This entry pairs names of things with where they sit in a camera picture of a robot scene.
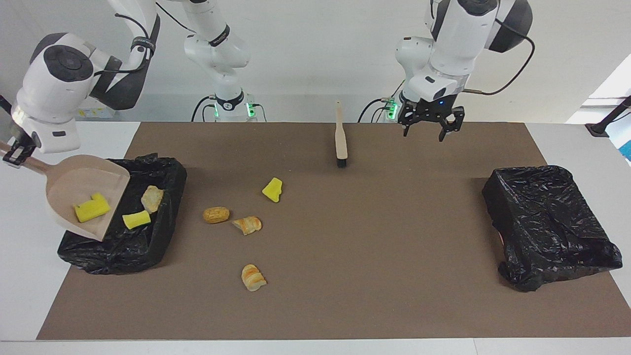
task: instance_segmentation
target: yellow sponge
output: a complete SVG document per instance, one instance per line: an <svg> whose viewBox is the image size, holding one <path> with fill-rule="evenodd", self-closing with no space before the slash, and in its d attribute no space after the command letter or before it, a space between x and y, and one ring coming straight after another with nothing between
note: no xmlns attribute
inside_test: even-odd
<svg viewBox="0 0 631 355"><path fill-rule="evenodd" d="M91 198L90 201L74 206L74 212L81 223L88 222L110 211L110 205L103 195L95 193Z"/></svg>
<svg viewBox="0 0 631 355"><path fill-rule="evenodd" d="M280 201L280 194L283 193L282 187L283 182L280 181L280 179L273 178L263 189L263 194L270 200L278 203Z"/></svg>
<svg viewBox="0 0 631 355"><path fill-rule="evenodd" d="M127 229L134 229L139 226L151 223L149 212L142 211L136 214L122 216L122 221L125 222Z"/></svg>

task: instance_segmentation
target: black cable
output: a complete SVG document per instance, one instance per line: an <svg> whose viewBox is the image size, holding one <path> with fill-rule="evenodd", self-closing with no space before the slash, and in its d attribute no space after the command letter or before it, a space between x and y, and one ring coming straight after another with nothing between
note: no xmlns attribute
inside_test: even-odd
<svg viewBox="0 0 631 355"><path fill-rule="evenodd" d="M370 103L368 105L366 105L366 107L363 108L362 114L359 115L359 119L357 120L357 123L361 123L362 122L363 114L366 113L366 111L368 110L368 108L370 106L372 106L372 105L374 105L374 104L376 104L377 102L380 102L380 101L381 101L381 99L375 99L373 101L370 101Z"/></svg>
<svg viewBox="0 0 631 355"><path fill-rule="evenodd" d="M535 50L535 45L534 45L534 41L530 39L530 37L528 37L527 35L523 35L521 33L519 33L517 30L515 30L514 28L506 25L504 22L501 22L498 19L495 19L495 22L499 23L500 26L506 28L507 30L511 31L512 33L516 34L517 36L527 40L530 45L532 46L532 50L530 52L530 55L528 56L528 59L526 60L526 62L524 63L524 65L521 67L521 69L517 72L517 74L515 74L515 76L513 76L513 79L510 79L510 81L508 82L508 84L504 85L501 89L496 90L494 92L482 92L480 90L471 90L471 89L464 89L463 92L466 93L475 93L477 95L485 95L485 96L492 96L495 95L497 93L500 93L502 91L504 91L507 87L509 87L511 84L513 84L513 82L515 80L517 80L517 78L519 77L519 75L521 75L521 73L524 71L524 69L526 69L526 66L528 66L528 64L530 63L530 60L533 58L534 56L534 50Z"/></svg>
<svg viewBox="0 0 631 355"><path fill-rule="evenodd" d="M147 29L145 29L145 27L142 26L142 24L140 24L140 22L136 21L135 18L129 17L127 15L121 15L119 13L115 13L114 17L124 18L125 20L129 20L129 21L132 21L133 23L137 24L138 27L140 27L140 29L143 31L144 37L146 39L150 39L149 38L149 33L147 32ZM145 61L146 60L143 59L143 61L140 63L140 65L136 69L129 69L129 70L106 70L106 69L103 69L101 71L97 71L96 73L94 73L93 76L98 76L98 75L101 75L103 73L116 73L116 74L131 74L131 73L135 73L137 71L141 71L142 69L144 69Z"/></svg>
<svg viewBox="0 0 631 355"><path fill-rule="evenodd" d="M210 105L206 105L206 106L202 107L202 109L201 109L201 120L202 120L203 122L206 122L206 116L204 116L204 112L206 111L206 108L207 108L207 107L212 107L212 108L215 108L215 105L210 104Z"/></svg>
<svg viewBox="0 0 631 355"><path fill-rule="evenodd" d="M212 97L211 96L204 96L197 104L197 106L195 106L195 109L193 110L193 115L191 116L191 122L195 122L195 115L197 114L197 110L199 109L199 106L201 106L201 104L206 101L206 100L211 100Z"/></svg>
<svg viewBox="0 0 631 355"><path fill-rule="evenodd" d="M403 83L405 82L405 80L403 80L400 84L399 87L394 91L394 93L392 93L392 95L390 95L390 97L394 97L396 95L396 92L399 91L399 89L403 86Z"/></svg>
<svg viewBox="0 0 631 355"><path fill-rule="evenodd" d="M263 107L263 105L261 105L261 104L252 104L252 107L260 107L261 110L263 111L263 119L265 120L265 122L268 121L268 117L265 115L265 107Z"/></svg>
<svg viewBox="0 0 631 355"><path fill-rule="evenodd" d="M165 8L162 7L162 5L158 4L158 2L156 1L156 5L158 5L158 7L164 11L165 14L167 14L169 17L171 17L171 19L173 19L173 21L175 21L178 25L180 25L182 28L184 28L187 31L190 31L192 33L197 33L194 30L191 30L190 28L184 26L180 21L178 21L173 15L171 15Z"/></svg>
<svg viewBox="0 0 631 355"><path fill-rule="evenodd" d="M2 95L0 95L0 107L6 111L9 115L11 115L11 103L8 102Z"/></svg>
<svg viewBox="0 0 631 355"><path fill-rule="evenodd" d="M630 115L630 114L631 114L631 112L628 112L626 115L624 115L624 116L620 116L620 117L618 117L618 118L614 119L611 123L618 122L619 120L621 120L621 119L623 119L623 118L627 117L627 116L628 116L628 115Z"/></svg>
<svg viewBox="0 0 631 355"><path fill-rule="evenodd" d="M147 32L147 29L145 29L145 27L144 27L144 26L142 26L142 25L140 24L140 22L136 21L136 19L135 19L135 18L133 18L133 17L129 17L129 16L127 16L127 15L121 15L121 14L119 14L119 13L115 13L115 14L114 14L114 17L124 18L125 20L129 20L129 21L131 21L131 22L133 22L133 23L137 24L137 25L138 25L138 27L140 27L140 29L142 29L142 31L143 31L143 33L144 33L144 37L145 37L145 38L149 38L149 33Z"/></svg>
<svg viewBox="0 0 631 355"><path fill-rule="evenodd" d="M373 122L374 123L378 123L379 119L381 118L381 116L377 116L377 120L374 121L375 120L375 115L377 114L377 112L379 112L379 110L381 110L381 113L383 113L386 110L386 107L387 106L380 107L380 108L376 109L375 112L372 113L372 118L370 118L370 123L373 123Z"/></svg>
<svg viewBox="0 0 631 355"><path fill-rule="evenodd" d="M103 73L131 74L131 73L135 73L137 71L141 71L142 69L144 69L144 66L145 66L145 59L143 59L143 62L140 63L140 65L136 69L129 69L129 70L106 70L106 69L103 69L101 71L97 71L96 73L94 73L94 76L101 75Z"/></svg>

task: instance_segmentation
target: plastic bag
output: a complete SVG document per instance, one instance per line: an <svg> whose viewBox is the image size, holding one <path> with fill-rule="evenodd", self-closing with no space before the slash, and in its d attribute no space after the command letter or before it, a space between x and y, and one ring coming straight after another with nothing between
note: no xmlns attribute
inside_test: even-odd
<svg viewBox="0 0 631 355"><path fill-rule="evenodd" d="M112 162L129 171L130 180L102 242L66 231L57 254L90 274L129 274L162 260L171 236L186 183L186 170L173 158L157 154ZM147 186L164 190L151 224L129 230L122 216L142 211L140 201Z"/></svg>
<svg viewBox="0 0 631 355"><path fill-rule="evenodd" d="M482 191L504 243L500 274L520 291L622 267L574 183L558 166L493 171Z"/></svg>

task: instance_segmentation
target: brown tabletop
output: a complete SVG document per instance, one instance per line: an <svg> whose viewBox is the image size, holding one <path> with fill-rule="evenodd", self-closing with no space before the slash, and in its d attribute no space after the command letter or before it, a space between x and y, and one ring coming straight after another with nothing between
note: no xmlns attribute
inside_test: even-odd
<svg viewBox="0 0 631 355"><path fill-rule="evenodd" d="M38 339L390 339L631 336L609 273L516 291L481 189L546 162L523 124L142 123L127 158L177 158L188 180L164 260L140 274L71 268ZM261 190L283 180L276 204ZM201 212L256 215L244 237ZM269 284L248 292L244 265Z"/></svg>

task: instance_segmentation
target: wooden brush handle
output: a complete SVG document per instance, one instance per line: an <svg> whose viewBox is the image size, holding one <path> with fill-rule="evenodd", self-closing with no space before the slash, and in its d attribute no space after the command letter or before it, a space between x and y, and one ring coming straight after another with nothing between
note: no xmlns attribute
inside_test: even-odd
<svg viewBox="0 0 631 355"><path fill-rule="evenodd" d="M348 149L346 147L346 134L344 133L344 127L342 125L342 121L344 120L344 117L342 116L342 103L337 101L335 104L337 115L335 120L335 151L338 159L347 159Z"/></svg>
<svg viewBox="0 0 631 355"><path fill-rule="evenodd" d="M10 150L11 150L10 145L6 144L3 141L0 141L0 155L4 157L4 155L7 154ZM41 160L32 158L32 157L27 158L26 161L24 161L24 164L22 164L22 166L32 171L35 171L41 175L46 175L46 172L50 170L50 168L52 167L52 165L46 164L45 162L42 162Z"/></svg>
<svg viewBox="0 0 631 355"><path fill-rule="evenodd" d="M341 124L344 121L344 116L342 116L342 103L340 101L335 103L335 109L335 122Z"/></svg>

